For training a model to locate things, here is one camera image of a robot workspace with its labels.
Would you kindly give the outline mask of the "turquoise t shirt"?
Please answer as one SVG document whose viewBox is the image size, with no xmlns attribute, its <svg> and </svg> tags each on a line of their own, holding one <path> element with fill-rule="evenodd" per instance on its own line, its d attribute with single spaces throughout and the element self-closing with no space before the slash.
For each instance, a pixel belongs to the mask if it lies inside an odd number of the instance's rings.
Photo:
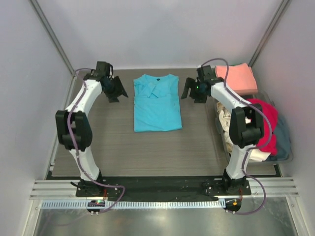
<svg viewBox="0 0 315 236">
<path fill-rule="evenodd" d="M 179 77 L 144 74 L 133 80 L 134 131 L 167 132 L 182 129 Z"/>
</svg>

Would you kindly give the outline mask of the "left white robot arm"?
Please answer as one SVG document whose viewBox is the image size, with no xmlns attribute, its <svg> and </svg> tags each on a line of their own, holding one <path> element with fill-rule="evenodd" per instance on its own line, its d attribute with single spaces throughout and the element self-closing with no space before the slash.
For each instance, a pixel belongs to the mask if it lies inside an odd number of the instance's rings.
<svg viewBox="0 0 315 236">
<path fill-rule="evenodd" d="M 93 132 L 88 120 L 94 102 L 102 93 L 110 103 L 118 102 L 120 96 L 127 97 L 120 78 L 114 76 L 113 65 L 98 61 L 96 68 L 89 69 L 83 77 L 73 101 L 55 115 L 58 141 L 74 157 L 79 168 L 80 180 L 73 184 L 79 197 L 97 197 L 106 189 L 92 154 Z"/>
</svg>

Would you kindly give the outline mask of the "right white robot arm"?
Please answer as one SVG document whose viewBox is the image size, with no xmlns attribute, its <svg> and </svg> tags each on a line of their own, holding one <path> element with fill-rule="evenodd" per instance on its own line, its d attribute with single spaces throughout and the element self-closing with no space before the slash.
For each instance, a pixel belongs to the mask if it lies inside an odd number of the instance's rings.
<svg viewBox="0 0 315 236">
<path fill-rule="evenodd" d="M 207 97 L 212 97 L 230 112 L 229 137 L 233 148 L 220 187 L 226 194 L 238 194 L 246 183 L 249 155 L 264 136 L 262 108 L 234 92 L 226 80 L 215 76 L 211 66 L 198 67 L 197 74 L 196 79 L 186 79 L 181 98 L 189 96 L 196 103 L 204 103 Z"/>
</svg>

